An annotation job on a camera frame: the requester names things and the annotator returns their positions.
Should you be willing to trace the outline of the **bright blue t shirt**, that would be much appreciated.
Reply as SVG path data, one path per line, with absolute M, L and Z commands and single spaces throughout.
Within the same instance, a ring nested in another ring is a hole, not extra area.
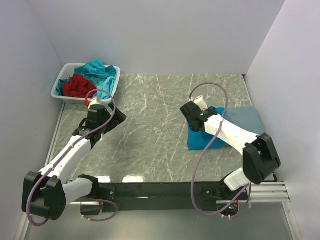
M 191 130 L 190 125 L 188 125 L 188 136 L 187 136 L 187 146 L 189 151 L 200 151 L 204 150 L 208 143 L 214 138 L 206 132 L 195 132 Z M 220 147 L 226 146 L 227 143 L 223 140 L 217 138 L 209 147 L 209 149 L 218 149 Z

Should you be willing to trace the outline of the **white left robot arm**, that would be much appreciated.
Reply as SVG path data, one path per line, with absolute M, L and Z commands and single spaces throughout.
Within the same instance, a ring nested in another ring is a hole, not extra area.
M 78 199 L 101 201 L 100 183 L 97 177 L 80 175 L 71 183 L 65 183 L 69 172 L 79 163 L 102 136 L 122 124 L 127 116 L 113 103 L 107 108 L 91 104 L 87 117 L 76 128 L 65 148 L 39 172 L 30 171 L 23 180 L 22 211 L 29 222 L 36 227 L 47 221 L 55 221 L 66 206 Z

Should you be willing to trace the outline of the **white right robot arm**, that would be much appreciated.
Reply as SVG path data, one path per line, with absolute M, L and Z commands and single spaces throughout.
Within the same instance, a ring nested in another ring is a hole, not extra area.
M 188 123 L 189 151 L 231 146 L 242 156 L 242 166 L 218 183 L 222 198 L 230 200 L 245 186 L 261 184 L 281 166 L 272 138 L 243 129 L 239 122 L 230 122 L 226 108 L 208 107 L 203 100 L 195 100 L 187 102 L 180 111 Z

